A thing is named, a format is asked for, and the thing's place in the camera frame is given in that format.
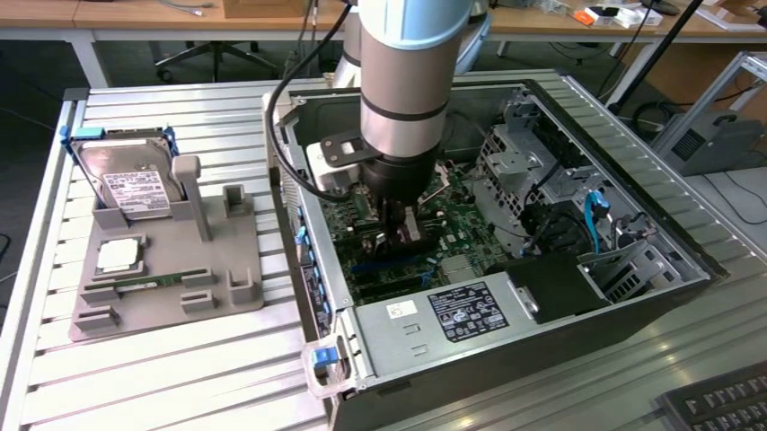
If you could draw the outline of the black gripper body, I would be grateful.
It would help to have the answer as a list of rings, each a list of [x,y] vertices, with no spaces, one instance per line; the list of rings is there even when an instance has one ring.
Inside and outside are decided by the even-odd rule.
[[[382,154],[362,162],[362,181],[375,196],[379,211],[419,203],[433,181],[438,155],[438,150],[406,158]]]

